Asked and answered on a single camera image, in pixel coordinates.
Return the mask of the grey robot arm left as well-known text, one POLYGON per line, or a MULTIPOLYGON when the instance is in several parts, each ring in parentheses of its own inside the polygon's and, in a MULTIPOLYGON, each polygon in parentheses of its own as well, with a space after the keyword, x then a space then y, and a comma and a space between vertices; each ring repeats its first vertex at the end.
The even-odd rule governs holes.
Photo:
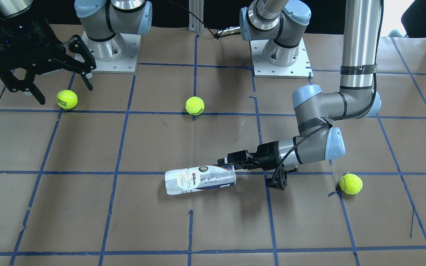
MULTIPOLYGON (((299 135, 259 145, 255 153, 229 154, 225 164, 235 169, 272 170, 340 158, 345 146, 333 122, 379 111, 375 79, 383 1, 348 0, 345 8, 339 91, 324 93, 313 84, 296 89, 292 101, 299 135)), ((266 61, 277 67, 292 66, 311 15, 311 9, 300 0, 255 0, 240 11, 241 37, 266 40, 262 52, 266 61)))

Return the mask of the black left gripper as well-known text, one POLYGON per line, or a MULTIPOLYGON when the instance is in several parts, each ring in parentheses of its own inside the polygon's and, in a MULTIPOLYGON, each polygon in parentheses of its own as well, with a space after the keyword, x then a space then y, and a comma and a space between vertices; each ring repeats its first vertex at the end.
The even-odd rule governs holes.
POLYGON ((255 153, 249 153, 248 150, 229 153, 227 157, 218 159, 217 165, 232 165, 235 170, 253 170, 260 168, 267 171, 276 169, 281 160, 278 145, 279 141, 272 141, 257 146, 257 151, 255 153))

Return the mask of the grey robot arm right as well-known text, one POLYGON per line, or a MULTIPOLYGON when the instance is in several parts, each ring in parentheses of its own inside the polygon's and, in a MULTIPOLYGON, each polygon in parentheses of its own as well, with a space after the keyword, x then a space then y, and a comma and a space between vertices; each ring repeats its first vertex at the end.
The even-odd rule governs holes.
POLYGON ((95 73, 86 88, 78 74, 57 70, 35 76, 34 84, 45 94, 39 105, 27 88, 15 92, 0 81, 0 173, 114 172, 136 165, 166 162, 171 165, 216 163, 216 158, 255 144, 249 70, 219 65, 199 67, 199 96, 207 103, 206 118, 192 119, 182 103, 194 89, 194 44, 202 56, 218 56, 206 46, 231 47, 244 53, 246 43, 228 32, 197 36, 183 28, 152 28, 137 57, 128 52, 137 45, 129 36, 155 16, 155 8, 181 11, 171 3, 141 1, 140 7, 122 12, 110 0, 82 2, 84 30, 68 25, 57 33, 64 41, 84 35, 84 43, 97 69, 105 63, 99 50, 105 45, 109 74, 95 73))

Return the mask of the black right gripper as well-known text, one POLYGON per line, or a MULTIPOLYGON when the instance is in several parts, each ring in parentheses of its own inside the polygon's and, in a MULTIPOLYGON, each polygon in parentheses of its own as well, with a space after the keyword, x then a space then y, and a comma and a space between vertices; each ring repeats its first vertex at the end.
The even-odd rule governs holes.
POLYGON ((29 92, 37 102, 46 100, 34 84, 37 75, 66 69, 79 74, 89 91, 89 75, 96 60, 79 35, 60 41, 43 15, 19 15, 0 20, 0 79, 10 92, 29 92), (81 61, 68 55, 81 56, 81 61))

